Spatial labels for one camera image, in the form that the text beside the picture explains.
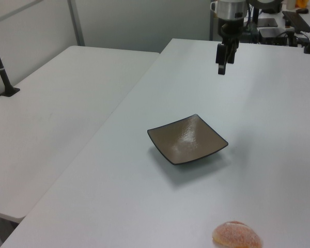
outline brown plate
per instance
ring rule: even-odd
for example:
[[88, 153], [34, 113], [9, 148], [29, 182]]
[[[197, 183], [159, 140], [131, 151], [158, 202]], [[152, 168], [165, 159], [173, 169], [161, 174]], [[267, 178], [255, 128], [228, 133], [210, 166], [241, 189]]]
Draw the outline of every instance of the brown plate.
[[198, 115], [147, 130], [160, 153], [173, 165], [212, 155], [228, 142]]

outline white wall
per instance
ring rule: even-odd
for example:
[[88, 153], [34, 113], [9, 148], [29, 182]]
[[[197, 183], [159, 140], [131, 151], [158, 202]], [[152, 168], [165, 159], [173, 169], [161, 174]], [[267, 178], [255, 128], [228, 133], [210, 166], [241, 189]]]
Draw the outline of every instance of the white wall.
[[86, 46], [161, 52], [209, 40], [210, 0], [75, 0]]
[[[76, 45], [67, 0], [43, 0], [0, 22], [0, 56], [15, 85]], [[0, 80], [0, 89], [4, 90]]]

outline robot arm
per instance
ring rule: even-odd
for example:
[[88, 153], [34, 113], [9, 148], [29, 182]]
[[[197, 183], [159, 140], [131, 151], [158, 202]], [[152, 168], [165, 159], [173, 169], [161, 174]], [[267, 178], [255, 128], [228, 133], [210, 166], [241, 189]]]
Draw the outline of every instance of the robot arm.
[[219, 18], [218, 34], [223, 38], [217, 46], [216, 63], [218, 74], [225, 74], [226, 63], [233, 64], [235, 53], [242, 35], [243, 20], [247, 15], [249, 4], [257, 9], [270, 9], [279, 5], [282, 0], [218, 0], [210, 5], [211, 11]]

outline sugar-coated donut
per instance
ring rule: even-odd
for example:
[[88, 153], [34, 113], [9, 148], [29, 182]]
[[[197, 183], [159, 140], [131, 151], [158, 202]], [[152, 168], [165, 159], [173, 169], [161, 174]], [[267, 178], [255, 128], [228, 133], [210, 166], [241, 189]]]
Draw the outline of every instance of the sugar-coated donut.
[[230, 221], [218, 226], [212, 233], [215, 242], [231, 248], [262, 248], [259, 236], [247, 225]]

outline white table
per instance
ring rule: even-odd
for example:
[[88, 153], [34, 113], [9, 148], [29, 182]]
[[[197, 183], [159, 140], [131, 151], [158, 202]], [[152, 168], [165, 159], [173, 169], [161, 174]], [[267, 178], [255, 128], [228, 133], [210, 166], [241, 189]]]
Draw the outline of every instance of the white table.
[[0, 217], [30, 212], [157, 56], [72, 46], [0, 97]]
[[[172, 40], [2, 247], [209, 248], [230, 220], [310, 247], [310, 55], [240, 44], [222, 76], [216, 46]], [[229, 145], [173, 166], [146, 131], [195, 113]]]

